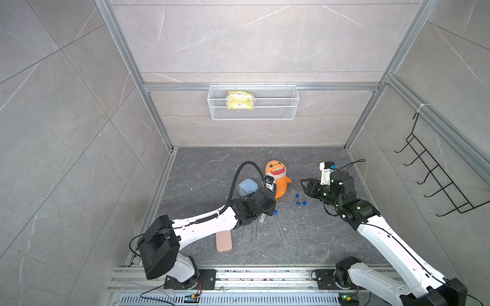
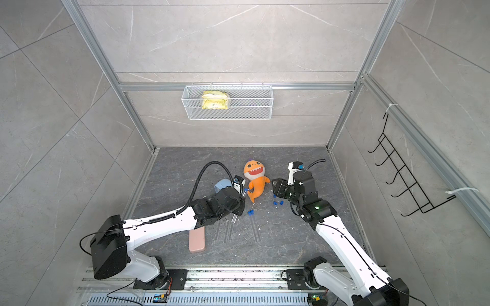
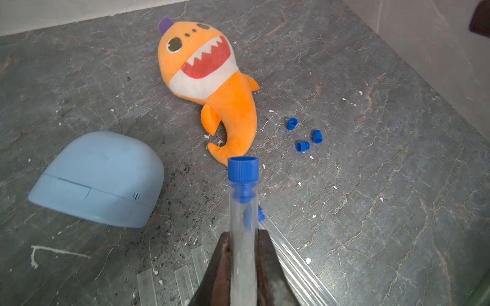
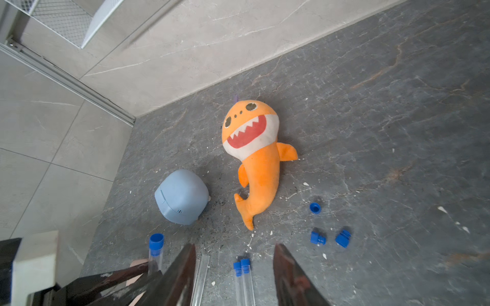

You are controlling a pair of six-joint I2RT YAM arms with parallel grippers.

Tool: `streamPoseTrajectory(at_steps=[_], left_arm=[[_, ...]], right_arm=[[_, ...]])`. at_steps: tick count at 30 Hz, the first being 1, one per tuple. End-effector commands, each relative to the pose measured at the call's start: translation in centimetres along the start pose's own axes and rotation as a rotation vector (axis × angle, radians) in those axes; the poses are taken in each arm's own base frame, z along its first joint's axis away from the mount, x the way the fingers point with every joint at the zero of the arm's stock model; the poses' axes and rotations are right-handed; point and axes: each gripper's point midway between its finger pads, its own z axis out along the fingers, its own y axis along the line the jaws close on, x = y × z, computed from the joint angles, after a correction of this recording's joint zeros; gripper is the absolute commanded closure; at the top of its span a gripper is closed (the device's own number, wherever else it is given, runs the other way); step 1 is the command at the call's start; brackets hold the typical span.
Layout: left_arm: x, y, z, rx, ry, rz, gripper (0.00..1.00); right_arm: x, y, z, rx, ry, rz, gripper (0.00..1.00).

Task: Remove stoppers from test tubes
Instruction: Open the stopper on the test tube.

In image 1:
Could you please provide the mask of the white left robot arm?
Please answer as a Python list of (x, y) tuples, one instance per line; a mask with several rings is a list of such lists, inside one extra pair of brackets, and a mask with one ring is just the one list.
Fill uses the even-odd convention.
[(146, 278), (168, 275), (179, 283), (187, 282), (198, 275), (197, 266), (191, 257), (180, 253), (181, 249), (216, 233), (249, 225), (262, 214), (272, 216), (275, 210), (275, 194), (261, 187), (192, 218), (159, 216), (137, 242)]

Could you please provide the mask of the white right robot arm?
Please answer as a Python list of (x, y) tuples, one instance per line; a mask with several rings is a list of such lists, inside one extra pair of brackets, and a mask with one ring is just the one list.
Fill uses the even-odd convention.
[(353, 177), (330, 170), (320, 180), (301, 180), (305, 195), (333, 207), (335, 216), (366, 238), (401, 277), (396, 281), (353, 256), (336, 264), (338, 288), (360, 287), (391, 305), (464, 305), (468, 290), (457, 278), (444, 274), (423, 260), (387, 223), (380, 212), (357, 197)]

